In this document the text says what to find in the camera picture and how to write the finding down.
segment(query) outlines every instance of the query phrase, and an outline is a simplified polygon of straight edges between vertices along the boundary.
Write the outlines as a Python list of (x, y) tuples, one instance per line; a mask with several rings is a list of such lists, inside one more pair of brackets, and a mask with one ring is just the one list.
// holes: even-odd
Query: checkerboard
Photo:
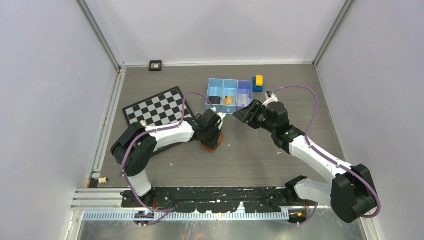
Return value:
[[(178, 86), (125, 107), (123, 114), (128, 125), (145, 121), (148, 126), (163, 126), (181, 119), (183, 94)], [(190, 106), (185, 103), (184, 118), (194, 118)]]

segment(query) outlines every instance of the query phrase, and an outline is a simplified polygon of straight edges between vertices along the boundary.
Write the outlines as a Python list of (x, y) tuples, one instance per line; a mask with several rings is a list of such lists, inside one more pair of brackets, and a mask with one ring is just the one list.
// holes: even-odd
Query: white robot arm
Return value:
[[(353, 222), (377, 206), (366, 186), (342, 169), (346, 167), (352, 170), (375, 190), (368, 168), (362, 164), (353, 166), (342, 161), (309, 139), (308, 143), (305, 133), (290, 124), (287, 109), (276, 95), (268, 91), (266, 98), (263, 104), (255, 99), (248, 107), (235, 112), (234, 117), (253, 129), (263, 128), (270, 132), (277, 147), (307, 163), (327, 181), (316, 182), (305, 176), (289, 181), (286, 189), (293, 199), (311, 200), (330, 206), (346, 223)], [(337, 165), (330, 163), (318, 152)]]
[(199, 141), (210, 151), (215, 150), (220, 142), (221, 129), (225, 114), (216, 112), (216, 108), (208, 109), (196, 118), (184, 119), (178, 127), (177, 123), (164, 126), (143, 126), (135, 122), (122, 134), (112, 146), (110, 152), (116, 162), (122, 165), (124, 155), (132, 140), (144, 132), (150, 132), (137, 141), (125, 163), (124, 170), (129, 182), (138, 196), (142, 197), (152, 189), (145, 168), (150, 158), (163, 150), (179, 143)]

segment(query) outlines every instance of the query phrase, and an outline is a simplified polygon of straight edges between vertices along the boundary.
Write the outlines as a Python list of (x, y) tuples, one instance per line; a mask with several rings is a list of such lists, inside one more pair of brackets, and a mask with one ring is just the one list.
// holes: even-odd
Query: metal floor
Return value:
[(366, 240), (358, 219), (340, 220), (329, 208), (297, 228), (278, 221), (176, 221), (138, 228), (132, 221), (83, 221), (78, 240)]
[[(155, 94), (179, 86), (182, 93), (199, 92), (206, 95), (209, 78), (251, 80), (263, 75), (265, 90), (303, 84), (313, 88), (320, 98), (320, 111), (310, 137), (329, 153), (341, 158), (340, 145), (329, 115), (323, 90), (312, 65), (240, 65), (240, 66), (165, 66), (160, 72), (147, 67), (128, 68), (108, 143), (108, 151), (126, 130), (122, 108)], [(315, 99), (305, 89), (290, 88), (277, 93), (288, 110), (291, 123), (306, 129), (315, 110)], [(254, 98), (265, 100), (265, 93), (255, 92)], [(205, 100), (188, 97), (194, 113), (203, 113)], [(271, 134), (254, 130), (232, 115), (224, 119), (225, 139), (215, 152), (207, 152), (198, 142), (177, 145), (153, 157), (146, 172), (153, 186), (158, 187), (230, 187), (284, 186), (293, 178), (304, 175), (323, 182), (324, 179), (301, 160), (278, 149)], [(119, 166), (113, 156), (106, 154), (102, 177), (109, 183), (99, 187), (126, 187), (118, 178)]]

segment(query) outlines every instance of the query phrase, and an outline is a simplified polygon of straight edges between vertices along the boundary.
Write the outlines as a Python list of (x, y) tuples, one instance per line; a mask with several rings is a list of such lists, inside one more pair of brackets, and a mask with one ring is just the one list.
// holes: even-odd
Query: white wall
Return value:
[(60, 240), (115, 69), (74, 0), (0, 2), (0, 238)]
[(372, 173), (382, 239), (423, 239), (424, 5), (356, 1), (318, 65), (346, 160)]
[(147, 65), (312, 62), (344, 0), (88, 2), (116, 55)]

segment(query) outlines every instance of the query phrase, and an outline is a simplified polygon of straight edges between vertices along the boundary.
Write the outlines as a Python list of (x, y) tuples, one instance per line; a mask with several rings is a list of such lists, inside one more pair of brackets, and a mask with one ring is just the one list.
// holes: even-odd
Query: gray floor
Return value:
[[(313, 88), (320, 100), (310, 137), (321, 147), (341, 158), (340, 145), (329, 115), (327, 103), (312, 65), (244, 65), (244, 66), (178, 66), (164, 67), (161, 72), (149, 72), (146, 67), (128, 68), (118, 110), (113, 122), (108, 149), (126, 130), (122, 108), (179, 86), (182, 93), (199, 92), (206, 95), (209, 78), (251, 80), (263, 75), (266, 90), (292, 84)], [(290, 88), (277, 93), (288, 110), (293, 125), (304, 130), (314, 110), (315, 99), (304, 89)], [(264, 101), (265, 93), (255, 92), (254, 98)], [(194, 113), (205, 111), (205, 100), (188, 97)], [(225, 139), (215, 152), (207, 152), (198, 142), (183, 143), (153, 157), (146, 169), (153, 186), (158, 187), (229, 187), (284, 186), (287, 181), (304, 175), (317, 181), (324, 179), (301, 160), (278, 149), (271, 134), (254, 130), (232, 115), (224, 119)], [(113, 156), (106, 154), (102, 177), (110, 181), (100, 187), (125, 187), (118, 178), (119, 166)]]

